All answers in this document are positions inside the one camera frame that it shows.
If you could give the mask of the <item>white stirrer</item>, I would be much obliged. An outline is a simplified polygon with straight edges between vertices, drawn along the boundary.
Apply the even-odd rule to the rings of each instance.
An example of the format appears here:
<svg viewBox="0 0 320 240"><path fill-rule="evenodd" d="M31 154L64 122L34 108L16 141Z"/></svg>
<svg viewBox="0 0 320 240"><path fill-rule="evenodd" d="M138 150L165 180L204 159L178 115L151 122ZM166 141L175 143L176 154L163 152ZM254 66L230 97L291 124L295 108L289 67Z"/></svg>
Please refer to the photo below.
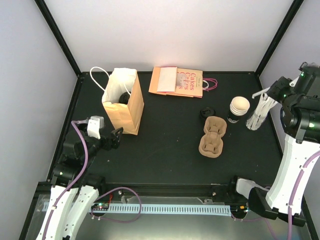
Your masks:
<svg viewBox="0 0 320 240"><path fill-rule="evenodd" d="M268 87L268 88L262 89L262 90L260 90L260 91L258 91L256 93L254 93L254 94L252 94L251 98L254 99L257 96L260 96L260 95L266 93L269 89L270 88Z"/></svg>

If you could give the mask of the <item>orange paper bag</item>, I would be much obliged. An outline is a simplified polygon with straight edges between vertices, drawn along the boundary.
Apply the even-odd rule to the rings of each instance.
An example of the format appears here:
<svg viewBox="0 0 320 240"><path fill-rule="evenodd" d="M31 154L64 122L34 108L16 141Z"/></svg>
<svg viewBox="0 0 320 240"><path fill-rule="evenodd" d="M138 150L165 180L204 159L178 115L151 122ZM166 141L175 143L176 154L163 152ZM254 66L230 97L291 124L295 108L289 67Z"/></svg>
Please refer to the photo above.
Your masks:
<svg viewBox="0 0 320 240"><path fill-rule="evenodd" d="M94 66L89 75L94 83L103 90L102 106L115 129L123 128L124 134L138 135L144 110L144 98L136 69L115 68L107 74L106 87L102 87L93 77L92 71L101 67Z"/></svg>

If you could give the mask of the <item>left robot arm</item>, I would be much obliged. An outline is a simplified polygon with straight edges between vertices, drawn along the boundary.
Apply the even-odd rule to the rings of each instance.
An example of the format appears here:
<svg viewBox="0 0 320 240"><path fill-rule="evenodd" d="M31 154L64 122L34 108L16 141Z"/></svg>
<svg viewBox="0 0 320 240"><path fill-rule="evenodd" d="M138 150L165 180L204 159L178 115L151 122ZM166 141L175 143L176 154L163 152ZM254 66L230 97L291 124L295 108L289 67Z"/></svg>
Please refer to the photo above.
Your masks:
<svg viewBox="0 0 320 240"><path fill-rule="evenodd" d="M98 151L119 147L123 128L99 139L89 136L86 129L82 124L65 136L38 240L74 240L91 205L107 195L106 179L88 173L88 168Z"/></svg>

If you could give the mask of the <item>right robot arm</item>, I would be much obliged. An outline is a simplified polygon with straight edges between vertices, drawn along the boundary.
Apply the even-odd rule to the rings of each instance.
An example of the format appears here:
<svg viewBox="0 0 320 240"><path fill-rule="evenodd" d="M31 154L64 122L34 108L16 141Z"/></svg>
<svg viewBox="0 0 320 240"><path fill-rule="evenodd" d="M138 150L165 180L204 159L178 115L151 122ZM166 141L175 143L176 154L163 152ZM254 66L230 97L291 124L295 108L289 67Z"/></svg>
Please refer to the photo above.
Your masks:
<svg viewBox="0 0 320 240"><path fill-rule="evenodd" d="M296 79L282 76L262 93L281 104L280 121L285 133L284 152L274 183L266 189L237 177L227 189L234 202L243 197L261 217L281 219L302 227L302 198L312 169L320 156L320 67L303 62Z"/></svg>

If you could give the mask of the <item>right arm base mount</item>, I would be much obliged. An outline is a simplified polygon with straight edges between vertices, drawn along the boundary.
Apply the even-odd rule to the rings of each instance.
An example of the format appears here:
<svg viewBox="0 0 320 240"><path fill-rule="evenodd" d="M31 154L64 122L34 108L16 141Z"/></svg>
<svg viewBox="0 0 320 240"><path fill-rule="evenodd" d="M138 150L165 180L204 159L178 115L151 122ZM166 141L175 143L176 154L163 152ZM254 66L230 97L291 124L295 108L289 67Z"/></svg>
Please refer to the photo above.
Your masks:
<svg viewBox="0 0 320 240"><path fill-rule="evenodd" d="M212 197L213 202L225 204L245 204L248 200L237 193L235 188L227 184L211 185L208 195Z"/></svg>

